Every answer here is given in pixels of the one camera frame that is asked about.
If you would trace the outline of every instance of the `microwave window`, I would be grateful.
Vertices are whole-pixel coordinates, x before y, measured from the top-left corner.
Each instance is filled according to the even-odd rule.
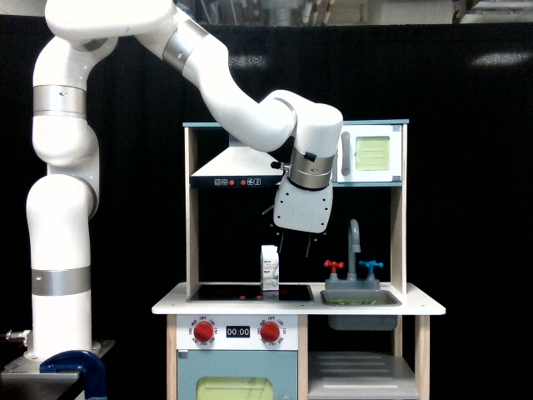
[[[390,167],[390,137],[358,137],[356,139],[357,171],[386,171]]]

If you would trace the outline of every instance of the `small carton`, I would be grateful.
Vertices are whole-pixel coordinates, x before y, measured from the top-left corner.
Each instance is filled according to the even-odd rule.
[[[261,246],[261,289],[279,290],[280,259],[276,246]]]

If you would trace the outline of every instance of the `oven window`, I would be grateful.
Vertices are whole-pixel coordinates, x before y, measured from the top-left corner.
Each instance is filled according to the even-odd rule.
[[[273,400],[272,383],[264,377],[203,377],[197,400]]]

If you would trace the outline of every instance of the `wooden frame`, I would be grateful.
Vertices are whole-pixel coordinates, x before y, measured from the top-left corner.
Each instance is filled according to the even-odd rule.
[[[198,191],[190,187],[190,176],[197,170],[197,138],[193,128],[185,128],[185,199],[187,230],[187,296],[199,286],[198,267]],[[402,186],[391,188],[391,285],[407,293],[406,279],[406,203],[407,203],[407,125],[402,125]],[[177,318],[167,316],[167,400],[177,400]],[[308,316],[298,317],[298,400],[308,399]],[[429,400],[430,317],[416,316],[415,380],[421,400]],[[394,356],[403,355],[403,318],[392,334]]]

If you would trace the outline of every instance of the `white countertop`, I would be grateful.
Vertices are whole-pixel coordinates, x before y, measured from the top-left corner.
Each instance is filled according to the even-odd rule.
[[[187,302],[186,284],[179,283],[152,307],[154,314],[307,314],[307,315],[442,315],[446,309],[418,287],[407,283],[407,294],[400,294],[389,282],[381,290],[391,292],[400,306],[327,306],[320,292],[324,283],[302,283],[311,287],[311,302]]]

